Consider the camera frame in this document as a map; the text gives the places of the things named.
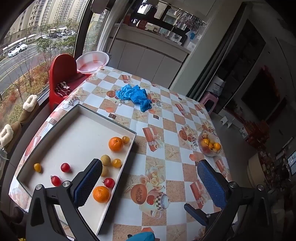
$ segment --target blue cloth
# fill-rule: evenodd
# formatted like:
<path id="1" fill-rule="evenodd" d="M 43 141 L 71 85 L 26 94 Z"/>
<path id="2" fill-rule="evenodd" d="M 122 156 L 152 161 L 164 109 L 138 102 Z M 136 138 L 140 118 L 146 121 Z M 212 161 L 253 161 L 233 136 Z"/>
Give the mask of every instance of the blue cloth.
<path id="1" fill-rule="evenodd" d="M 133 235 L 126 241 L 155 241 L 155 236 L 152 232 L 143 232 Z"/>
<path id="2" fill-rule="evenodd" d="M 140 104 L 140 109 L 145 112 L 151 109 L 151 100 L 147 98 L 145 89 L 140 89 L 138 85 L 133 88 L 130 85 L 125 85 L 121 90 L 116 91 L 116 96 L 121 100 L 132 100 L 134 103 Z"/>

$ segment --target metal bolt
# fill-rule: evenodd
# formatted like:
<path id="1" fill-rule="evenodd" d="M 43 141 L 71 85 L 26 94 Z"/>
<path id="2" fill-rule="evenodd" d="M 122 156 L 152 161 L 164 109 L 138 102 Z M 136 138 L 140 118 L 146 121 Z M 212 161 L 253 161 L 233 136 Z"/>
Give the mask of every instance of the metal bolt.
<path id="1" fill-rule="evenodd" d="M 42 184 L 38 184 L 38 185 L 36 185 L 36 187 L 35 187 L 36 190 L 40 190 L 41 188 L 42 188 Z"/>
<path id="2" fill-rule="evenodd" d="M 260 191 L 263 191 L 263 190 L 264 190 L 263 185 L 259 184 L 259 185 L 258 185 L 258 189 L 259 189 Z"/>
<path id="3" fill-rule="evenodd" d="M 64 181 L 63 182 L 63 187 L 68 187 L 68 186 L 70 186 L 70 182 L 69 181 Z"/>
<path id="4" fill-rule="evenodd" d="M 229 185 L 230 185 L 232 188 L 236 188 L 236 187 L 237 187 L 237 183 L 236 183 L 236 182 L 230 182 Z"/>

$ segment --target checkered tablecloth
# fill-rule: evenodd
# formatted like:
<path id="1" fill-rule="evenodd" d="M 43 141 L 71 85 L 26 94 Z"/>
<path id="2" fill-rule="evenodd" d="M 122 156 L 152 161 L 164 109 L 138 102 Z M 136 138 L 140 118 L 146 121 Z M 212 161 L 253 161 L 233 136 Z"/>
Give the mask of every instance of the checkered tablecloth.
<path id="1" fill-rule="evenodd" d="M 140 111 L 132 101 L 121 101 L 115 91 L 126 84 L 145 88 L 152 100 L 152 109 Z M 126 240 L 127 234 L 153 231 L 160 241 L 184 241 L 199 239 L 204 235 L 201 226 L 184 210 L 190 203 L 205 213 L 219 210 L 215 207 L 197 175 L 195 162 L 206 159 L 211 166 L 231 179 L 223 151 L 217 157 L 204 156 L 193 141 L 203 129 L 215 133 L 215 128 L 204 106 L 174 91 L 153 84 L 138 76 L 104 67 L 91 75 L 64 100 L 47 118 L 27 147 L 11 182 L 9 195 L 28 211 L 31 198 L 16 179 L 22 165 L 38 142 L 65 115 L 72 106 L 69 99 L 77 97 L 80 104 L 114 119 L 137 132 L 130 157 L 134 159 L 128 173 L 123 194 L 116 197 L 113 218 L 106 216 L 98 235 L 102 241 Z M 138 204 L 131 197 L 136 184 L 146 185 L 148 196 L 156 200 Z M 160 196 L 165 193 L 168 207 L 161 207 Z M 69 228 L 64 225 L 68 235 Z"/>

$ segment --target floor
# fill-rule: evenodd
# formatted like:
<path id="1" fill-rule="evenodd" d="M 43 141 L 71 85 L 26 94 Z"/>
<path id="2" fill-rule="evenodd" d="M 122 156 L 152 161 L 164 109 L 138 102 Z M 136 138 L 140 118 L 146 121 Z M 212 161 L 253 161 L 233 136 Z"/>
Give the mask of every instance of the floor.
<path id="1" fill-rule="evenodd" d="M 248 160 L 257 151 L 241 136 L 235 125 L 222 125 L 221 116 L 211 113 L 212 122 L 224 149 L 232 180 L 241 187 L 252 187 L 247 174 Z"/>

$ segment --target white plastic basin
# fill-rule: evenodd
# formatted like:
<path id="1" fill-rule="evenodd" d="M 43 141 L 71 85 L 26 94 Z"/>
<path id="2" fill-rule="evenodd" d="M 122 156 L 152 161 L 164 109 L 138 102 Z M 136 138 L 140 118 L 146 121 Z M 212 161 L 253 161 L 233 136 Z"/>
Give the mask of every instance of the white plastic basin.
<path id="1" fill-rule="evenodd" d="M 102 51 L 92 51 L 81 55 L 77 60 L 77 71 L 82 74 L 93 74 L 109 62 L 109 56 Z"/>

